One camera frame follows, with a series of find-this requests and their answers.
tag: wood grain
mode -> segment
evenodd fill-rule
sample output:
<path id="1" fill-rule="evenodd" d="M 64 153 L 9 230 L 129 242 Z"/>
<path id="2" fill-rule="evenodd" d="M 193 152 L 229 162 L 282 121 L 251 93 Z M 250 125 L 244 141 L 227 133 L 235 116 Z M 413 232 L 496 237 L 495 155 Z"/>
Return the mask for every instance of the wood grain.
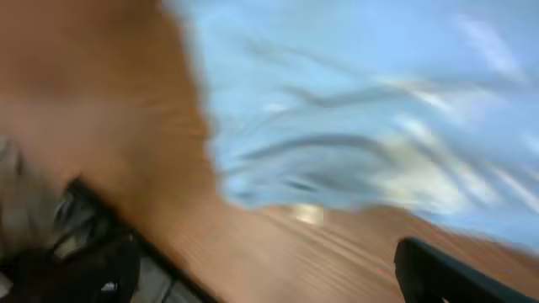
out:
<path id="1" fill-rule="evenodd" d="M 399 210 L 310 226 L 225 204 L 181 37 L 154 1 L 0 0 L 3 132 L 58 186 L 81 173 L 224 301 L 399 302 L 392 256 L 408 235 L 539 298 L 536 258 Z"/>

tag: light blue cloth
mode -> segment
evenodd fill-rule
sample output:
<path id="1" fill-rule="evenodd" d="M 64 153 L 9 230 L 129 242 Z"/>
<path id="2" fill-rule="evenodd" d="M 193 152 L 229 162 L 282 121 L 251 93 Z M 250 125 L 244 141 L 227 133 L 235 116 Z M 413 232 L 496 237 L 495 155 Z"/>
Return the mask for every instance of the light blue cloth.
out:
<path id="1" fill-rule="evenodd" d="M 222 192 L 539 251 L 539 2 L 190 0 Z"/>

